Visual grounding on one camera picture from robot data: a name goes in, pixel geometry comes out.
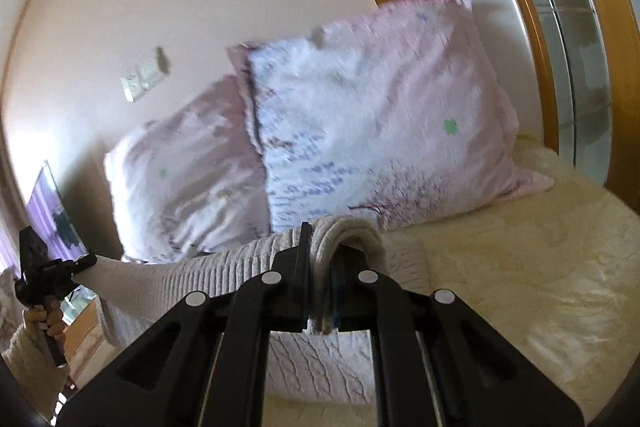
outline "pink pillow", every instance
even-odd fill
[[[230,57],[255,91],[274,232],[328,213],[404,227],[553,184],[513,163],[470,0],[399,0]]]
[[[232,75],[132,131],[104,168],[124,261],[172,263],[270,233],[264,167]]]

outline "purple screen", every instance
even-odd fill
[[[74,261],[86,253],[86,248],[62,205],[47,163],[33,187],[27,204],[27,215],[33,230],[47,243],[50,259]]]

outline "white sweater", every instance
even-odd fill
[[[55,413],[58,393],[62,391],[68,376],[68,368],[54,367],[24,326],[20,326],[14,333],[11,345],[2,357],[24,397],[41,415],[51,420]]]

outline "mattress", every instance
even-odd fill
[[[449,288],[565,391],[590,422],[640,352],[640,218],[535,140],[517,163],[550,192],[392,232],[424,247]],[[267,396],[265,426],[375,426],[373,407]]]

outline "sweater sleeve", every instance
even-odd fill
[[[54,367],[24,326],[20,326],[11,338],[11,345],[2,357],[24,397],[47,420],[55,413],[58,393],[64,387],[68,368]]]

